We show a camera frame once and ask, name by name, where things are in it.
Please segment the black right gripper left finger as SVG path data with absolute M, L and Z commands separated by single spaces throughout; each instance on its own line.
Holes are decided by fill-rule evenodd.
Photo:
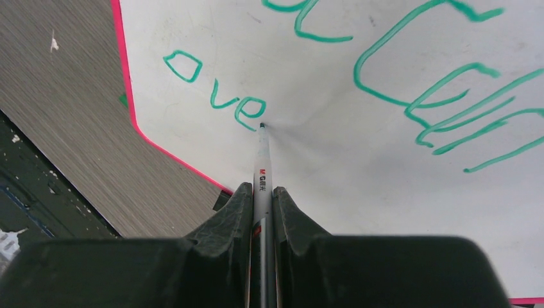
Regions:
M 2 307 L 247 307 L 253 188 L 183 237 L 68 239 L 22 249 Z

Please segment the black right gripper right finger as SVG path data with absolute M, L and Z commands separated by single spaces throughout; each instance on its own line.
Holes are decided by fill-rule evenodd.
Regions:
M 283 187 L 273 197 L 282 307 L 509 307 L 472 241 L 332 235 Z

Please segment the white green marker pen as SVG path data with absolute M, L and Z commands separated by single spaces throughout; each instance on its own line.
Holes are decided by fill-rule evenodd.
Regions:
M 253 223 L 250 244 L 250 307 L 277 307 L 273 188 L 266 125 L 261 123 L 253 173 Z

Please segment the pink-framed whiteboard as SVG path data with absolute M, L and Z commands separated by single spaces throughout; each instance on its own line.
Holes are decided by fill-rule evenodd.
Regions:
M 459 235 L 543 301 L 542 1 L 113 1 L 132 123 L 334 234 Z

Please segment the green marker cap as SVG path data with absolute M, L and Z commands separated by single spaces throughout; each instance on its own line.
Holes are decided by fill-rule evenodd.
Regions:
M 127 97 L 126 97 L 126 94 L 121 94 L 119 96 L 119 101 L 126 107 L 128 108 L 128 101 L 127 101 Z

